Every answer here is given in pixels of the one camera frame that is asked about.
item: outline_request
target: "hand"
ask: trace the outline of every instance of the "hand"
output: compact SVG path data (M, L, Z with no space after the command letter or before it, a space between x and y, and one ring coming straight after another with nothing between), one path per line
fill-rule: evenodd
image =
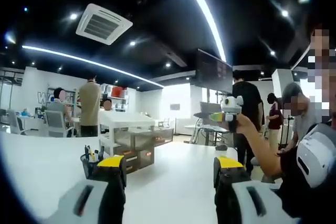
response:
M257 131L256 127L253 125L253 123L251 122L251 120L244 116L243 114L237 114L237 129L236 132L240 133L240 134L246 134L246 132L248 131ZM220 122L219 123L220 127L223 127L225 129L229 129L228 127L228 123L227 122Z

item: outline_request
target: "pen holder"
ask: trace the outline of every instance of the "pen holder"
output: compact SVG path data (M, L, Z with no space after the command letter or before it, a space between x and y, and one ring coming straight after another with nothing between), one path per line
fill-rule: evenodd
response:
M87 179L90 179L92 174L97 170L97 165L100 161L95 161L95 162L89 162L85 158L85 154L80 156L80 160L82 161L83 164L83 169L85 173L85 177Z

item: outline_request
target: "monitor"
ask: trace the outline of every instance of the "monitor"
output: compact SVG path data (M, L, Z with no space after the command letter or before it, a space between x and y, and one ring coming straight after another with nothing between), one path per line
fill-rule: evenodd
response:
M232 81L230 65L205 51L197 51L194 81L196 86L232 93Z

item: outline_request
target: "ceiling air conditioner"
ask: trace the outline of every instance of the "ceiling air conditioner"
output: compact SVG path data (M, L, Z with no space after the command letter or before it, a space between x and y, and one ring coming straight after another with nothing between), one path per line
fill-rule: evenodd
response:
M76 34L110 45L132 25L132 22L110 10L89 4L79 21Z

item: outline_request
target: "white chair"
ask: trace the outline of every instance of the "white chair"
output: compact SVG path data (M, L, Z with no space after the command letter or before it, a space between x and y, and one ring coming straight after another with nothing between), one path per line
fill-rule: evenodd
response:
M46 123L48 136L51 137L67 137L71 130L71 137L74 136L74 127L65 127L63 113L60 111L46 110Z
M13 134L18 134L18 135L25 135L23 134L25 130L22 126L22 122L21 125L19 123L18 117L15 113L14 110L7 110L8 113L8 118L9 118L9 127L10 127L10 132Z

